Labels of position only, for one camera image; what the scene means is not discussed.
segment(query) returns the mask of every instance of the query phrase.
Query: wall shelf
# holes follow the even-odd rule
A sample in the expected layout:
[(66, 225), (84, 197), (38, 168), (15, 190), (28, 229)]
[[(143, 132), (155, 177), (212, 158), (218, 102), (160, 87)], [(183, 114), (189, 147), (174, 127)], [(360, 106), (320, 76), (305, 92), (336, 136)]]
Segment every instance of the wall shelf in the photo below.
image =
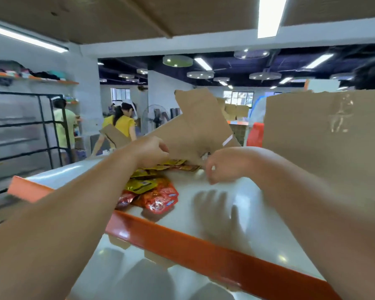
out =
[(62, 85), (78, 85), (79, 84), (78, 82), (74, 82), (74, 81), (62, 81), (62, 80), (38, 78), (32, 75), (28, 76), (27, 78), (24, 78), (24, 77), (20, 77), (19, 75), (8, 74), (5, 72), (0, 72), (0, 77), (15, 79), (15, 80), (29, 80), (29, 81), (35, 81), (35, 82), (55, 83), (55, 84), (62, 84)]

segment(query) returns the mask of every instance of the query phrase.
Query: blurred hand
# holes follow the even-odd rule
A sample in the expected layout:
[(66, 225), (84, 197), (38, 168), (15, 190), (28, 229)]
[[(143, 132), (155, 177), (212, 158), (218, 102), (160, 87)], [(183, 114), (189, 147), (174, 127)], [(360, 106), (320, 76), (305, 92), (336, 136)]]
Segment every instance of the blurred hand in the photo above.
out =
[(169, 159), (167, 146), (156, 136), (141, 137), (125, 148), (135, 157), (138, 168), (152, 167)]
[(251, 158), (250, 149), (230, 147), (217, 150), (205, 164), (210, 184), (231, 182), (248, 175)]

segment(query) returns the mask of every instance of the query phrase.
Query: ceiling beam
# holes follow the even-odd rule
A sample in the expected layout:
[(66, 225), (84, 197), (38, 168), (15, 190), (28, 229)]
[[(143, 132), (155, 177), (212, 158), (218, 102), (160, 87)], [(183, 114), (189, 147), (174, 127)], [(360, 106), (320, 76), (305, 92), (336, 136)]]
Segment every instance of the ceiling beam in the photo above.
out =
[(147, 10), (143, 9), (141, 5), (136, 3), (135, 0), (118, 0), (122, 2), (130, 10), (134, 11), (143, 21), (155, 29), (160, 35), (163, 35), (167, 39), (171, 39), (174, 35), (171, 31), (163, 25), (159, 20), (155, 19), (153, 15)]

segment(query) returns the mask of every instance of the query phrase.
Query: fluorescent light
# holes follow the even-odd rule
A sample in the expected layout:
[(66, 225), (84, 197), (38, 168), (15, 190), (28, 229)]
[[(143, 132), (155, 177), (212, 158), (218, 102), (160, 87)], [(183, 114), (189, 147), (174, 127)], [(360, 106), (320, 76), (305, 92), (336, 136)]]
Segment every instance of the fluorescent light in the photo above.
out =
[(334, 54), (322, 55), (318, 59), (316, 59), (314, 62), (311, 62), (309, 65), (305, 66), (304, 68), (308, 70), (316, 68), (318, 65), (320, 65), (321, 63), (324, 63), (326, 60), (332, 58), (333, 56)]
[(10, 38), (20, 40), (26, 43), (30, 43), (36, 46), (40, 46), (43, 48), (47, 48), (48, 50), (53, 50), (59, 53), (68, 51), (68, 48), (62, 47), (60, 45), (52, 44), (48, 41), (37, 39), (32, 36), (24, 35), (16, 31), (6, 29), (2, 26), (0, 26), (0, 35), (5, 35), (6, 37), (10, 37)]
[(293, 79), (293, 77), (287, 77), (287, 78), (283, 79), (282, 81), (280, 81), (279, 84), (286, 84), (287, 82), (289, 82), (292, 79)]
[(203, 60), (203, 58), (200, 58), (200, 57), (199, 57), (199, 58), (195, 58), (194, 60), (195, 60), (198, 64), (200, 64), (200, 66), (201, 66), (202, 68), (204, 68), (205, 70), (207, 70), (207, 71), (211, 71), (211, 70), (212, 70), (211, 66), (208, 65), (207, 62)]
[(287, 0), (260, 0), (257, 38), (275, 37)]

